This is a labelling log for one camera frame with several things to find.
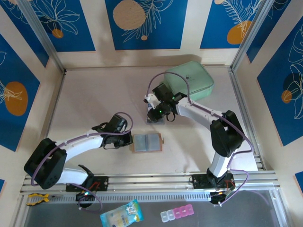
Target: orange circle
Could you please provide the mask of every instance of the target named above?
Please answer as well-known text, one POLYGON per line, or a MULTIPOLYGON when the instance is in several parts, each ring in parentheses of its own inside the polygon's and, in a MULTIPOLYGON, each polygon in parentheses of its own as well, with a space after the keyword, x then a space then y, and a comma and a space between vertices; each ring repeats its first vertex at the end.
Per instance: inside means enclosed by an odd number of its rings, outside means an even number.
POLYGON ((285 90, 282 93, 282 101, 287 104, 290 103, 291 100, 292 100, 292 93, 289 90, 285 90))
POLYGON ((22 116, 27 110, 27 90, 19 82, 10 82, 6 85, 4 93, 8 95, 5 99, 7 110, 15 116, 22 116))
POLYGON ((243 21, 241 24, 237 24, 228 32, 227 41, 230 44, 241 44, 244 36, 246 35, 251 25, 250 20, 243 21))
POLYGON ((123 0, 113 10, 114 21, 123 30, 139 28, 146 20, 144 9, 134 0, 123 0))
POLYGON ((61 39, 63 37, 63 32, 61 30, 57 29, 57 28, 55 28, 52 31, 52 34, 53 34, 53 36, 55 36, 58 39, 61 39))
POLYGON ((217 5, 220 5, 224 2, 225 0, 214 0, 214 3, 217 5))

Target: snack packet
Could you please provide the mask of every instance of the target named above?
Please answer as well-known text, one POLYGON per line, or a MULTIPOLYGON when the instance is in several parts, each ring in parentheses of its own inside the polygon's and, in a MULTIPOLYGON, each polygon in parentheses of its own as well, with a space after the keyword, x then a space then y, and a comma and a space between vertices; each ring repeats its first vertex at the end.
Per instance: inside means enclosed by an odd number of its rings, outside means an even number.
POLYGON ((137 200, 100 215, 103 227, 126 227, 144 217, 137 200))

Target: wire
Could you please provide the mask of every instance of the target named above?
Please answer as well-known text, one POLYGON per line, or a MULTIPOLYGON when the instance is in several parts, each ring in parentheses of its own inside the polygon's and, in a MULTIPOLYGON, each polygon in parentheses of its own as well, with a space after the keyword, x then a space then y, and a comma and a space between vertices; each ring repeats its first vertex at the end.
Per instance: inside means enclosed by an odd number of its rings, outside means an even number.
POLYGON ((231 180, 225 180, 225 182, 230 182, 234 187, 236 186, 231 180))
MULTIPOLYGON (((148 94, 149 94, 149 91, 150 91, 151 84, 152 84, 153 80, 154 80, 156 77, 158 77, 158 76, 160 76, 160 75, 163 75, 163 74, 166 74, 166 73, 168 73, 168 74, 174 74, 174 75, 176 75, 176 76, 178 76, 178 77, 180 77, 181 79, 184 80, 184 82, 186 83, 186 86, 187 86, 187 99, 188 99, 188 102, 189 102, 192 106, 194 106, 194 107, 196 107, 196 108, 198 108, 198 109, 200 109, 200 110, 202 110, 202 111, 204 111, 204 112, 207 112, 208 114, 211 114, 212 116, 215 116, 215 117, 219 118, 220 120, 222 120, 222 121, 226 122, 227 124, 229 124, 229 125, 230 125, 233 129, 235 129, 236 132, 239 133, 239 134, 246 140, 246 142, 249 144, 250 150, 238 151, 238 152, 235 152, 235 153, 232 154, 232 156, 231 156, 231 158, 230 158, 230 160, 229 160, 229 162, 228 162, 228 164, 227 164, 227 169, 230 168, 230 165, 231 165, 231 163, 232 163, 232 160, 234 159, 234 157, 235 157, 236 155, 254 152, 255 149, 254 149, 254 146, 252 145, 251 141, 250 141, 250 140, 245 136, 245 134, 244 134, 240 129, 238 129, 233 123, 231 123, 230 121, 228 121, 228 120, 225 119, 224 117, 219 116, 219 115, 217 115, 216 113, 214 113, 214 112, 212 112, 212 111, 210 111, 210 110, 208 110, 208 109, 206 109, 206 108, 204 108, 204 107, 202 107, 202 106, 199 106, 199 105, 196 105, 195 103, 192 103, 192 100, 190 99, 189 84, 188 84, 188 82, 186 81, 186 79, 184 79, 183 76, 181 76, 180 74, 175 73, 175 72, 161 72, 161 73, 157 74, 156 76, 154 76, 154 77, 151 79, 150 83, 148 84, 146 96, 148 96, 148 94)), ((230 170, 231 170, 231 171, 242 171, 242 172, 246 173, 247 177, 246 177, 246 179, 244 180, 244 182, 238 187, 238 189, 237 189, 231 196, 229 196, 225 201, 223 201, 220 205, 223 205, 223 204, 226 203, 230 198, 232 198, 232 197, 233 197, 233 196, 234 196, 234 195, 243 187, 243 185, 247 182, 248 177, 249 177, 249 173, 246 172, 246 171, 244 171, 244 170, 238 170, 238 169, 230 169, 230 170)))
POLYGON ((226 190, 228 190, 228 189, 229 189, 228 181, 225 180, 225 183, 226 183, 226 186, 227 186, 227 189, 226 189, 226 190))
POLYGON ((246 174, 246 179, 244 180, 244 182, 237 188, 237 190, 231 194, 226 200, 224 200, 223 202, 221 202, 218 205, 215 206, 222 206, 223 204, 225 204, 228 200, 230 200, 235 194, 238 193, 238 191, 243 187, 243 185, 248 181, 248 177, 249 177, 249 173, 244 171, 244 170, 239 170, 239 169, 230 169, 230 171, 239 171, 239 172, 243 172, 246 174))
MULTIPOLYGON (((113 136, 120 135, 120 136, 121 136, 121 135, 126 135, 126 134, 128 134, 128 133, 132 130, 133 125, 134 125, 134 121, 133 121, 132 117, 131 117, 128 113, 124 113, 124 112, 118 112, 118 113, 115 113, 115 115, 116 115, 116 114, 125 114, 126 116, 129 117, 129 119, 131 120, 131 123, 132 123, 132 125, 131 125, 131 127, 130 127, 129 130, 127 130, 127 131, 125 131, 125 132, 122 132, 122 133, 110 133, 110 132, 96 132, 96 133, 91 133, 91 134, 87 134, 87 135, 78 136, 78 137, 76 137, 76 138, 70 139, 70 140, 68 140, 68 141, 66 141, 66 142, 63 142, 63 143, 57 145, 57 146, 56 146, 55 148, 53 148, 53 149, 52 149, 52 150, 51 150, 51 151, 42 159, 42 161, 39 163, 39 165, 37 166, 36 170, 34 171, 34 174, 32 175, 32 179, 31 179, 31 181, 30 181, 30 184, 31 184, 32 186, 38 186, 38 185, 39 185, 39 184, 35 184, 35 182, 34 182, 34 180, 35 180, 35 178, 36 178, 36 176, 37 176, 39 170, 41 169, 41 167, 42 167, 42 165, 44 164, 44 162, 45 162, 45 161, 46 161, 46 160, 47 160, 47 159, 48 159, 48 158, 49 158, 49 157, 50 157, 58 148, 61 148, 61 147, 63 147, 63 146, 66 146, 67 144, 76 142, 76 141, 81 140, 81 139, 84 139, 84 138, 92 137, 92 136, 100 136, 100 135, 113 135, 113 136)), ((92 193, 90 190, 88 190, 88 189, 82 187, 81 185, 73 184, 73 183, 71 183, 71 185, 74 185, 75 187, 81 188, 81 189, 87 191, 88 193, 90 193, 91 195, 93 195, 93 196, 99 201, 100 206, 101 206, 101 209, 102 209, 102 202, 101 202, 101 200, 99 199, 99 197, 98 197, 96 194, 92 193)), ((85 210, 85 211, 89 211, 89 212, 99 212, 99 210, 98 210, 98 211, 85 210)))
POLYGON ((98 200, 98 202, 100 203, 100 208, 98 209, 98 210, 87 210, 87 209, 83 209, 81 206, 80 206, 80 202, 81 202, 81 199, 78 201, 78 207, 79 207, 79 209, 80 210, 83 210, 83 211, 86 211, 86 212, 90 212, 90 213, 99 213, 100 211, 102 211, 102 209, 103 209, 103 204, 102 204, 102 201, 101 201, 101 199, 95 194, 95 193, 93 193, 93 192, 91 192, 89 189, 87 189, 87 188, 85 188, 85 187, 83 187, 83 186, 81 186, 81 185, 78 185, 78 184, 75 184, 75 183, 71 183, 70 185, 72 185, 72 186, 74 186, 74 187, 77 187, 77 188, 80 188, 80 189, 82 189, 82 190, 84 190, 84 191, 86 191, 86 192, 88 192, 88 193, 90 193, 92 196, 94 196, 97 200, 98 200))

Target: white line drawing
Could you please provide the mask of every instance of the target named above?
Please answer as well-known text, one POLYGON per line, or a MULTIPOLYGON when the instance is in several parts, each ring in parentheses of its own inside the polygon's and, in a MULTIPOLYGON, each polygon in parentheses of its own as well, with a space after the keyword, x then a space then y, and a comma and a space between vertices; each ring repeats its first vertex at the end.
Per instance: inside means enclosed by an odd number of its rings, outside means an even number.
MULTIPOLYGON (((7 53, 5 52, 0 52, 0 66, 3 64, 4 60, 5 60, 5 56, 7 53)), ((20 95, 22 94, 21 92, 13 92, 9 89, 7 89, 1 82, 0 80, 0 104, 5 100, 9 100, 9 98, 16 98, 19 100, 22 100, 22 97, 20 97, 20 95)))
POLYGON ((270 11, 268 12, 268 16, 272 19, 274 11, 281 11, 285 8, 289 0, 275 0, 270 11))
POLYGON ((21 10, 19 9, 18 5, 16 4, 15 1, 12 0, 1 0, 3 2, 3 4, 10 10, 11 14, 21 20, 23 23, 28 25, 27 20, 25 19, 23 13, 21 12, 21 10))
MULTIPOLYGON (((2 2, 5 3, 16 18, 27 24, 16 4, 11 3, 9 0, 2 0, 2 2)), ((30 4, 47 33, 53 34, 56 38, 63 37, 63 30, 72 32, 75 35, 78 34, 73 22, 79 20, 80 14, 65 9, 65 0, 31 0, 30 4)))
POLYGON ((143 14, 143 17, 139 17, 139 26, 135 29, 124 29, 124 33, 122 36, 125 36, 124 43, 128 40, 135 37, 136 39, 141 38, 142 40, 147 40, 150 33, 153 32, 154 29, 157 28, 157 24, 161 24, 161 15, 160 13, 165 11, 167 8, 169 8, 174 0, 123 0, 121 1, 115 9, 118 9, 118 6, 120 5, 121 8, 123 5, 129 5, 133 7, 132 9, 141 11, 143 14))
POLYGON ((293 81, 282 94, 285 103, 294 101, 294 119, 303 117, 303 25, 297 32, 288 55, 293 81))
POLYGON ((225 11, 227 15, 232 18, 234 24, 239 25, 241 27, 241 36, 243 38, 248 30, 248 22, 256 14, 263 0, 255 0, 255 3, 250 0, 250 3, 246 8, 243 6, 242 0, 214 1, 215 4, 222 4, 223 6, 225 6, 225 11))

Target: metal frame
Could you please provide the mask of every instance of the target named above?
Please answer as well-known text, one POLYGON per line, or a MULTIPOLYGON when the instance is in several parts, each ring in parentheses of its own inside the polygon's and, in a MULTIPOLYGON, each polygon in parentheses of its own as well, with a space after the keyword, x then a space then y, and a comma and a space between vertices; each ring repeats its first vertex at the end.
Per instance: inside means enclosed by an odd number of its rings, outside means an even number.
MULTIPOLYGON (((47 53, 53 57, 58 68, 64 71, 62 63, 57 56, 57 53, 49 40, 45 30, 43 29, 41 23, 39 23, 36 14, 33 9, 30 7, 30 4, 26 0, 17 0, 21 11, 24 13, 24 16, 28 20, 35 34, 41 41, 42 45, 45 47, 47 53)), ((263 23, 267 13, 270 10, 274 0, 263 1, 262 6, 255 16, 253 21, 254 26, 248 31, 248 35, 244 38, 242 45, 240 46, 236 57, 232 63, 231 70, 229 72, 230 78, 232 81, 233 89, 237 97, 237 101, 241 110, 241 114, 244 120, 245 127, 248 132, 249 138, 252 140, 257 154, 255 155, 256 163, 259 164, 259 168, 263 169, 262 159, 259 157, 260 149, 259 142, 255 136, 255 131, 253 129, 252 122, 249 118, 249 113, 245 105, 245 101, 242 96, 241 88, 239 87, 237 76, 235 70, 238 68, 242 58, 245 56, 247 49, 249 48, 252 40, 254 39, 256 33, 258 32, 261 24, 263 23)), ((51 119, 49 122, 49 127, 47 133, 50 130, 53 115, 57 106, 57 102, 60 97, 60 93, 64 84, 64 78, 60 85, 58 95, 55 101, 55 107, 51 114, 51 119)), ((105 200, 105 202, 111 202, 115 200, 119 201, 128 201, 131 196, 141 196, 143 195, 143 200, 148 200, 150 197, 144 197, 146 195, 151 196, 162 196, 162 194, 167 195, 167 197, 161 197, 161 199, 174 200, 178 199, 176 197, 170 197, 170 195, 179 195, 181 199, 186 199, 186 195, 197 195, 204 194, 208 195, 209 192, 215 191, 211 190, 194 190, 192 183, 189 181, 192 174, 205 174, 205 173, 173 173, 173 174, 139 174, 139 175, 106 175, 109 177, 108 181, 108 191, 107 192, 98 192, 98 196, 105 200)), ((234 180, 236 186, 241 185, 246 178, 245 174, 234 174, 234 180)), ((74 202, 74 192, 66 192, 65 185, 55 185, 51 189, 43 190, 42 188, 33 187, 30 185, 30 176, 26 176, 23 186, 21 188, 18 207, 15 211, 15 219, 12 221, 12 227, 23 226, 26 220, 28 213, 28 207, 26 202, 29 200, 28 195, 34 192, 40 193, 56 193, 62 194, 63 199, 57 200, 54 202, 65 203, 65 202, 74 202)), ((250 172, 250 177, 248 182, 243 186, 242 190, 269 190, 274 202, 275 211, 279 218, 279 224, 281 226, 289 225, 289 218, 285 211, 285 207, 282 203, 280 195, 280 185, 276 174, 274 171, 256 171, 250 172)))
POLYGON ((54 103, 54 106, 53 106, 53 110, 52 110, 52 113, 50 115, 50 118, 49 118, 49 122, 47 123, 47 127, 46 127, 46 132, 45 132, 45 136, 43 136, 43 138, 46 138, 49 134, 49 131, 51 129, 51 125, 53 123, 53 116, 56 112, 56 109, 57 109, 57 104, 58 104, 58 101, 59 101, 59 98, 60 98, 60 94, 62 92, 62 88, 63 88, 63 84, 64 84, 64 80, 65 80, 65 75, 66 75, 66 70, 64 70, 64 74, 62 76, 62 79, 60 81, 60 87, 59 87, 59 90, 58 90, 58 93, 56 95, 56 99, 55 99, 55 103, 54 103))
POLYGON ((244 37, 238 52, 232 61, 231 69, 232 72, 235 72, 239 67, 243 57, 246 55, 246 52, 251 45, 252 41, 254 40, 256 34, 258 33, 264 19, 266 18, 268 12, 270 11, 272 5, 274 4, 275 0, 264 0, 260 9, 258 10, 256 16, 254 17, 252 24, 249 30, 247 31, 247 35, 244 37))
POLYGON ((241 112, 241 115, 242 115, 242 118, 243 118, 243 122, 244 122, 244 125, 245 125, 245 128, 246 128, 248 137, 249 137, 250 141, 252 142, 252 144, 254 145, 255 154, 260 159, 260 162, 262 164, 262 168, 266 170, 267 167, 266 167, 266 165, 263 162, 262 157, 261 157, 262 150, 261 150, 261 147, 260 147, 260 142, 259 142, 259 140, 256 136, 256 131, 253 127, 253 123, 251 122, 250 114, 247 110, 247 105, 246 105, 246 103, 243 99, 243 92, 241 90, 241 87, 239 86, 237 74, 236 74, 235 71, 233 72, 230 69, 229 70, 229 75, 230 75, 230 79, 232 81, 232 87, 233 87, 233 90, 234 90, 236 98, 237 98, 237 102, 238 102, 238 105, 239 105, 239 108, 240 108, 240 112, 241 112))
POLYGON ((27 0, 16 0, 16 1, 20 11, 23 13, 25 19, 28 21, 29 25, 31 26, 32 30, 34 31, 41 45, 44 47, 48 56, 50 56, 54 60, 54 63, 56 64, 57 68, 61 72, 65 72, 65 69, 58 57, 57 51, 53 46, 53 43, 48 37, 45 29, 40 23, 39 18, 37 17, 30 3, 27 0))
MULTIPOLYGON (((104 203, 128 202, 132 199, 138 199, 139 202, 209 200, 209 193, 215 190, 194 190, 189 181, 192 174, 204 173, 106 175, 109 177, 108 191, 97 192, 97 195, 104 203)), ((235 173, 236 186, 242 184, 245 178, 245 174, 235 173)), ((43 190, 39 186, 31 186, 30 180, 30 176, 27 175, 21 188, 20 208, 18 209, 20 215, 16 216, 12 227, 19 227, 25 223, 28 213, 25 203, 34 200, 27 196, 31 193, 61 194, 62 197, 53 199, 51 202, 56 204, 75 203, 76 192, 66 192, 65 185, 55 185, 48 190, 43 190)), ((280 226, 292 226, 281 200, 280 185, 274 171, 250 172, 249 180, 242 190, 269 190, 280 226)))
MULTIPOLYGON (((279 182, 274 171, 254 171, 249 172, 250 176, 247 183, 243 186, 244 190, 268 189, 268 185, 279 188, 279 182)), ((108 176, 107 192, 133 193, 133 192, 214 192, 210 190, 194 190, 189 181, 192 174, 205 173, 173 173, 173 174, 132 174, 132 175, 111 175, 97 174, 95 176, 108 176)), ((246 174, 234 173, 236 186, 241 185, 246 179, 246 174)), ((66 193, 65 185, 54 185, 50 189, 44 190, 39 186, 33 187, 30 184, 31 177, 26 176, 21 188, 21 195, 31 193, 66 193)))

